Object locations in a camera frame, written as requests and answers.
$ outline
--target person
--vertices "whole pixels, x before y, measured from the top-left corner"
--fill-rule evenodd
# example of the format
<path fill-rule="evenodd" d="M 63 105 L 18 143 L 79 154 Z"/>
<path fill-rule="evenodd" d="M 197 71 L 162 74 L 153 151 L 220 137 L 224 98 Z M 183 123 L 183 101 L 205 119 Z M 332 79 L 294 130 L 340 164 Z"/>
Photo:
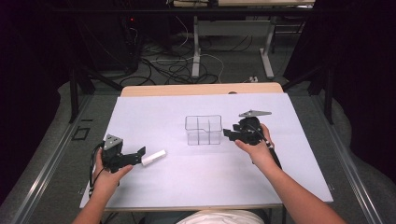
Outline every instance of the person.
<path fill-rule="evenodd" d="M 268 128 L 262 124 L 264 137 L 271 142 L 270 132 Z M 290 216 L 296 223 L 346 223 L 329 205 L 321 199 L 309 192 L 307 189 L 298 184 L 294 179 L 280 169 L 271 153 L 264 144 L 260 142 L 256 146 L 245 144 L 240 140 L 235 140 L 235 144 L 246 151 L 253 163 L 267 177 L 274 187 L 277 195 L 285 205 Z M 102 149 L 99 149 L 96 155 L 96 168 L 93 176 L 97 177 L 94 184 L 94 191 L 85 207 L 78 214 L 73 223 L 99 223 L 105 209 L 106 203 L 116 190 L 119 181 L 132 170 L 132 165 L 127 165 L 116 173 L 100 172 L 103 169 Z M 230 219 L 233 222 L 223 223 L 264 223 L 262 216 L 254 211 L 244 210 L 207 210 L 200 212 L 186 212 L 184 217 L 171 217 L 167 220 L 175 220 L 177 222 L 160 221 L 166 220 L 166 215 L 172 213 L 148 213 L 146 223 L 221 223 L 219 220 Z"/>

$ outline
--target white shirt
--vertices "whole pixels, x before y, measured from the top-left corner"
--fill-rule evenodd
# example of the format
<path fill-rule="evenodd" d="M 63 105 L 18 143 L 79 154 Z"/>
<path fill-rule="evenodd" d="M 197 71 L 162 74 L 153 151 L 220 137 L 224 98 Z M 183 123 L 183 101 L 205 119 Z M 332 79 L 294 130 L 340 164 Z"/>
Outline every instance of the white shirt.
<path fill-rule="evenodd" d="M 244 210 L 204 210 L 184 218 L 177 224 L 264 224 L 256 214 Z"/>

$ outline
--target black curtain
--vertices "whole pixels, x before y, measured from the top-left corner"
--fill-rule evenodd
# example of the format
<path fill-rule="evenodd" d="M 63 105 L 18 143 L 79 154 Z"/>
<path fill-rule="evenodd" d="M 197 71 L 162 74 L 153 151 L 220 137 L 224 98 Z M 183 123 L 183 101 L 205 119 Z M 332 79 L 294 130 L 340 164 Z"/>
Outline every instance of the black curtain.
<path fill-rule="evenodd" d="M 308 19 L 285 78 L 335 62 L 333 97 L 352 126 L 350 148 L 396 183 L 396 11 L 391 1 L 318 0 L 317 8 L 347 8 Z M 321 72 L 308 78 L 325 87 Z"/>
<path fill-rule="evenodd" d="M 0 203 L 34 155 L 68 80 L 41 16 L 35 1 L 0 3 Z"/>

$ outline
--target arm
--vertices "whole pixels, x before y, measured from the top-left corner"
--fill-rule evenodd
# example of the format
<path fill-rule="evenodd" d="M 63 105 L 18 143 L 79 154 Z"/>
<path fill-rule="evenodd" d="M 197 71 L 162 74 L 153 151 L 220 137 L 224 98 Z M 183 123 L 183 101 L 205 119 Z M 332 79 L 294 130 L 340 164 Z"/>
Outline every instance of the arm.
<path fill-rule="evenodd" d="M 96 155 L 96 168 L 93 173 L 94 191 L 90 200 L 85 204 L 84 208 L 78 214 L 73 223 L 100 223 L 103 211 L 105 210 L 108 200 L 110 200 L 120 180 L 132 170 L 132 165 L 127 165 L 116 173 L 111 174 L 107 170 L 103 170 L 102 149 L 99 149 Z"/>
<path fill-rule="evenodd" d="M 263 124 L 262 128 L 264 136 L 271 141 L 268 128 Z M 254 164 L 268 178 L 296 223 L 345 223 L 329 205 L 277 167 L 264 142 L 257 146 L 239 140 L 235 143 L 249 154 Z"/>

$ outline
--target wooden desk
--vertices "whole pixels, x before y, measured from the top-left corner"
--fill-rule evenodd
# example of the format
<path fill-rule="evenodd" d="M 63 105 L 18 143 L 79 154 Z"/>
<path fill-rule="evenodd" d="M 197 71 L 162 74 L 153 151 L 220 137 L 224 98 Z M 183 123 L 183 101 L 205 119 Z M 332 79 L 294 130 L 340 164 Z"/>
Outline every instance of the wooden desk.
<path fill-rule="evenodd" d="M 125 176 L 107 211 L 249 209 L 282 202 L 246 152 L 219 135 L 218 145 L 191 146 L 186 116 L 221 115 L 231 129 L 249 109 L 269 110 L 259 117 L 271 129 L 286 173 L 324 202 L 332 195 L 318 168 L 289 96 L 276 83 L 127 87 L 114 108 L 106 134 L 123 138 L 122 153 L 146 147 L 165 158 L 137 164 Z M 80 207 L 88 201 L 85 191 Z"/>
<path fill-rule="evenodd" d="M 219 7 L 285 7 L 313 5 L 314 0 L 219 0 Z M 206 7 L 207 3 L 174 1 L 175 7 Z M 268 52 L 276 27 L 276 17 L 269 21 L 199 21 L 194 17 L 194 58 L 191 75 L 199 76 L 201 49 L 200 35 L 255 35 L 265 36 L 260 49 L 267 78 L 274 78 Z"/>

